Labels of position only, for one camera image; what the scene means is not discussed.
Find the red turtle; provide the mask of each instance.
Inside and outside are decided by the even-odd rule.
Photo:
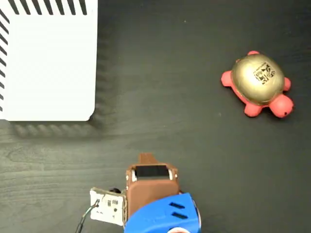
[[[221,81],[246,104],[244,112],[249,117],[258,116],[265,107],[279,118],[293,111],[293,101],[283,94],[290,89],[291,81],[271,58],[257,51],[237,60]]]

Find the turtle head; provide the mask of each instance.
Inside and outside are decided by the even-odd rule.
[[[283,118],[293,111],[294,103],[287,96],[280,94],[270,102],[269,107],[274,115]]]

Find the white box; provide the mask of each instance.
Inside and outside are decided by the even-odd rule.
[[[95,108],[97,0],[23,0],[26,8],[10,2],[18,14],[8,0],[0,1],[0,118],[88,120]]]

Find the qr code sticker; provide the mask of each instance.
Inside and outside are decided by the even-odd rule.
[[[254,72],[256,79],[263,85],[266,84],[271,78],[273,78],[275,74],[275,70],[273,70],[266,62],[258,67]]]

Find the black cable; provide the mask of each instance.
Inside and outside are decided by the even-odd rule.
[[[77,227],[77,230],[76,230],[76,233],[81,233],[82,231],[82,228],[83,228],[83,224],[84,224],[84,221],[86,220],[86,216],[91,212],[92,209],[98,207],[98,203],[99,203],[99,199],[96,200],[96,202],[94,203],[94,205],[90,206],[87,211],[82,215],[82,218],[79,222],[79,225]]]

